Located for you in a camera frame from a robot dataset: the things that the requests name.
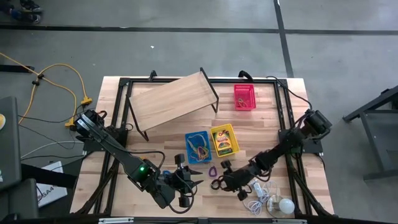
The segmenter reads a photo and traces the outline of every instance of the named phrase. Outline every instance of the yellow plastic tray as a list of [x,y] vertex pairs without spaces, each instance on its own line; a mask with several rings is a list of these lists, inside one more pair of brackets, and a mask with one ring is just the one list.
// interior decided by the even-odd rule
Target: yellow plastic tray
[[[214,136],[213,136],[213,133],[216,133],[217,131],[221,131],[221,130],[228,130],[229,131],[229,136],[231,138],[232,152],[228,153],[228,154],[224,154],[224,155],[219,155],[218,154],[216,140],[214,139]],[[215,128],[211,128],[210,129],[210,133],[211,133],[211,138],[213,140],[213,144],[214,144],[214,147],[216,149],[218,157],[224,157],[224,156],[232,155],[234,153],[239,152],[239,145],[238,145],[238,142],[237,142],[237,140],[235,138],[234,129],[232,128],[231,124],[224,124],[224,125],[221,125],[221,126],[218,126],[218,127],[215,127]]]

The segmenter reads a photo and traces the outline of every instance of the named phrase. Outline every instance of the floor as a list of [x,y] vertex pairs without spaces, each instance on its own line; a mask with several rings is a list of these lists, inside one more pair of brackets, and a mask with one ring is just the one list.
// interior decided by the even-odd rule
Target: floor
[[[235,77],[245,70],[254,77],[304,78],[314,108],[333,123],[332,132],[322,144],[335,213],[345,218],[398,220],[398,179],[368,183],[362,180],[364,174],[378,170],[376,161],[360,121],[346,124],[341,120],[343,115],[398,83],[397,1],[279,0],[285,29],[324,33],[360,30],[355,35],[272,33],[281,28],[273,0],[37,0],[37,3],[46,10],[42,25],[47,26],[250,29],[251,33],[232,29],[222,33],[0,30],[0,52],[33,65],[36,70],[53,63],[73,65],[83,76],[87,93],[94,102],[105,75],[149,75],[156,70],[158,75],[185,76],[203,67],[209,76]],[[0,21],[12,22],[5,15],[1,15]],[[377,30],[392,31],[385,32],[391,35],[378,35]],[[287,48],[282,51],[282,46],[286,46],[284,37],[288,53]],[[0,58],[0,63],[10,61]],[[80,100],[81,84],[72,71],[54,68],[46,76],[70,87]],[[19,73],[0,74],[0,96],[16,96],[19,114],[28,105],[34,78]],[[72,115],[73,98],[69,93],[47,83],[39,87],[29,116],[61,120]],[[23,125],[57,141],[71,141],[63,123],[25,120]],[[20,135],[22,154],[51,142],[24,128],[20,129]],[[81,147],[77,144],[74,149],[66,150],[52,146],[31,156],[73,156],[81,153]],[[54,159],[37,158],[26,163],[44,166],[50,160]]]

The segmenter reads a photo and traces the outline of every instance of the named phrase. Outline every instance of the blue box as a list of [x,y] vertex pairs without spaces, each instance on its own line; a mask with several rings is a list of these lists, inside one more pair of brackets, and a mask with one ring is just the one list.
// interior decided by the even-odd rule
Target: blue box
[[[192,143],[193,147],[206,146],[206,148],[208,149],[208,157],[202,161],[196,160],[195,158],[199,159],[198,154],[196,154],[195,151],[192,149],[191,144],[189,144],[188,140]],[[190,164],[198,164],[201,162],[211,161],[211,148],[207,131],[199,131],[195,133],[185,134],[185,144],[187,145],[187,157]]]

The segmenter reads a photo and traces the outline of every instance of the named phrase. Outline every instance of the red basket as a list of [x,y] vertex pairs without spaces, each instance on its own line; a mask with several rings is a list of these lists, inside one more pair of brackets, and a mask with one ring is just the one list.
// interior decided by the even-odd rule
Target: red basket
[[234,85],[235,109],[253,110],[256,108],[256,97],[253,85]]

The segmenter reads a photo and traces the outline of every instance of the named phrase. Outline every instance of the wooden board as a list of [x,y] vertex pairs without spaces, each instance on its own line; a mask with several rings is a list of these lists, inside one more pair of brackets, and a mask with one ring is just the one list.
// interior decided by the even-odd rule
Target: wooden board
[[130,97],[141,131],[146,131],[217,101],[202,72],[147,90]]
[[[111,122],[114,101],[120,77],[104,77],[97,111],[106,110],[108,117],[106,125]],[[307,98],[304,82],[300,78],[288,79],[289,88],[298,96]],[[133,95],[138,95],[158,86],[151,83],[136,83],[133,86]],[[145,150],[161,150],[166,154],[166,160],[163,169],[170,171],[175,170],[174,155],[184,153],[185,149],[185,133],[195,131],[208,131],[213,126],[222,124],[232,124],[236,138],[238,140],[240,151],[232,156],[222,159],[218,158],[210,143],[213,153],[213,162],[216,164],[218,174],[223,171],[220,162],[226,158],[232,162],[233,169],[240,168],[248,163],[248,159],[257,154],[259,151],[270,149],[278,144],[277,131],[279,130],[279,119],[276,110],[275,94],[272,85],[255,84],[257,108],[252,112],[235,111],[233,101],[233,84],[214,84],[214,88],[220,97],[219,112],[214,113],[211,107],[205,107],[195,112],[186,114],[173,121],[161,124],[148,131],[149,142],[145,142],[142,136],[136,131],[131,131],[127,140],[127,149],[132,151]],[[306,102],[291,95],[291,101],[294,111],[294,117],[299,118],[308,108]],[[118,124],[121,122],[122,109],[119,110]],[[128,123],[132,122],[129,114]],[[72,203],[71,212],[77,211],[88,200],[94,189],[98,185],[100,179],[102,161],[104,153],[96,152],[83,161],[81,173],[76,186],[75,196]],[[157,154],[147,154],[146,157],[154,164],[158,164],[161,157]],[[303,164],[307,184],[314,196],[319,202],[333,213],[328,183],[326,181],[323,165],[319,158],[314,155],[303,155]],[[112,216],[134,216],[134,217],[256,217],[247,211],[242,202],[236,196],[236,193],[215,191],[210,189],[212,178],[208,176],[209,164],[190,165],[191,169],[203,172],[203,175],[193,176],[194,180],[205,180],[198,186],[198,193],[195,196],[195,203],[192,209],[183,214],[178,215],[169,208],[161,209],[153,201],[147,192],[140,192],[123,173],[122,167],[119,168],[119,176],[114,195],[114,203]],[[285,159],[281,157],[272,170],[271,180],[277,182],[280,195],[290,198],[289,181],[287,178],[287,170]],[[300,208],[304,211],[302,193],[297,185],[298,199]],[[256,196],[251,194],[245,200],[253,200]],[[179,209],[178,198],[172,205]],[[263,211],[258,217],[271,217],[267,211]]]

